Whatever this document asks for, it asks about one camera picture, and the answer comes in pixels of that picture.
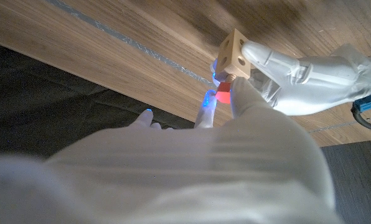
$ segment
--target white cloth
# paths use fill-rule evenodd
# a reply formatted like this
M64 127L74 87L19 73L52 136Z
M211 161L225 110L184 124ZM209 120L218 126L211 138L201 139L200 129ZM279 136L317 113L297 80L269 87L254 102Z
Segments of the white cloth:
M244 78L231 94L219 128L106 129L44 163L0 158L0 223L342 223L311 137Z

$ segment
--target wooden table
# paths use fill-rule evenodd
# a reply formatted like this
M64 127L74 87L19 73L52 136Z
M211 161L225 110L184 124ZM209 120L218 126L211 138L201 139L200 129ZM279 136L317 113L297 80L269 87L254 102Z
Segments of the wooden table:
M0 0L1 45L191 121L233 28L296 58L370 55L371 0ZM350 107L294 119L320 146L371 140ZM230 118L219 105L215 125Z

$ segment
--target wooden block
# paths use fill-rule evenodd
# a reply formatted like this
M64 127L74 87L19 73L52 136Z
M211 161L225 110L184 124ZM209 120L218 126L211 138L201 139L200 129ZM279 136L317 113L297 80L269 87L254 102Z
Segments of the wooden block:
M241 53L242 45L246 41L248 39L240 31L234 29L220 44L215 71L215 78L218 81L225 82L229 74L250 77L250 63Z

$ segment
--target white robotic hand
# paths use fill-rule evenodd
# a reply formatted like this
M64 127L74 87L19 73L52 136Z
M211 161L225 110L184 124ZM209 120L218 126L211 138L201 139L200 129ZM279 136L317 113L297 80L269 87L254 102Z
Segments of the white robotic hand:
M242 54L257 68L250 83L286 115L313 114L371 95L371 58L349 44L328 57L295 59L249 41Z

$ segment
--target blue light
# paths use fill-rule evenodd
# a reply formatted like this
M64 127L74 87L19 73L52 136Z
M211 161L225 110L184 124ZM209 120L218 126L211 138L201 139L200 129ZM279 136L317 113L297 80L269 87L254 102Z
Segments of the blue light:
M202 103L202 107L208 107L209 106L209 98L211 96L211 93L216 94L215 90L208 90L205 94L204 102Z

